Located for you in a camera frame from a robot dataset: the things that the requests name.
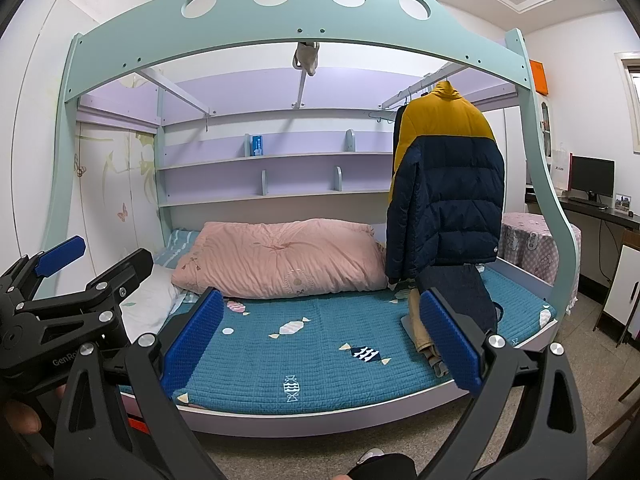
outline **human hand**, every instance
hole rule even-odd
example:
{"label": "human hand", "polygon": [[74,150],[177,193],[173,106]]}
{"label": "human hand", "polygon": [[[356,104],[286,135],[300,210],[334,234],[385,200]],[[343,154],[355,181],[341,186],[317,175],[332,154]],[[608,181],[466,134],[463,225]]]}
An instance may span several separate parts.
{"label": "human hand", "polygon": [[42,428],[40,417],[36,411],[31,406],[27,406],[17,400],[9,399],[2,412],[9,423],[9,427],[16,433],[29,435],[38,433]]}

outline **window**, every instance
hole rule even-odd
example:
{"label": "window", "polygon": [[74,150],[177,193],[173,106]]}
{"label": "window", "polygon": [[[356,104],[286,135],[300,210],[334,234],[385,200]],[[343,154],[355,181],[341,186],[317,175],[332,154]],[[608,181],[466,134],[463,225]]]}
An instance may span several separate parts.
{"label": "window", "polygon": [[640,153],[640,52],[616,54],[625,81],[634,151]]}

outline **blue box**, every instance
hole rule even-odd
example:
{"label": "blue box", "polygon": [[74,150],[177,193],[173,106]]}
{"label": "blue box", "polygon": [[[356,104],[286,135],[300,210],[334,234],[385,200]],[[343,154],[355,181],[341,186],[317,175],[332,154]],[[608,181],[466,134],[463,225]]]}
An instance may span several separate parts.
{"label": "blue box", "polygon": [[251,155],[252,156],[260,156],[262,155],[262,136],[254,135],[251,140]]}

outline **orange box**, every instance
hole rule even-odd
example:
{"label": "orange box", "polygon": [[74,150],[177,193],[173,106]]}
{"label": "orange box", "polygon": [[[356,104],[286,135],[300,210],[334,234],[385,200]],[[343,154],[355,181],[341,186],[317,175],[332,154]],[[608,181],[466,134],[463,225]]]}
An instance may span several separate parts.
{"label": "orange box", "polygon": [[545,68],[542,66],[542,63],[537,61],[529,60],[531,63],[531,71],[533,72],[533,83],[536,86],[536,92],[541,93],[542,95],[548,95],[549,89],[546,86],[546,76],[545,76]]}

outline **computer monitor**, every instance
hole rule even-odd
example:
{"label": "computer monitor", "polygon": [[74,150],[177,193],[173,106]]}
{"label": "computer monitor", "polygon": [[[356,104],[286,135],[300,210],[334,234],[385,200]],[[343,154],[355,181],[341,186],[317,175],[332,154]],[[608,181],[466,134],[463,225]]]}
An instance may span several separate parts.
{"label": "computer monitor", "polygon": [[615,161],[588,156],[572,156],[571,189],[586,191],[589,200],[598,201],[598,195],[613,197]]}

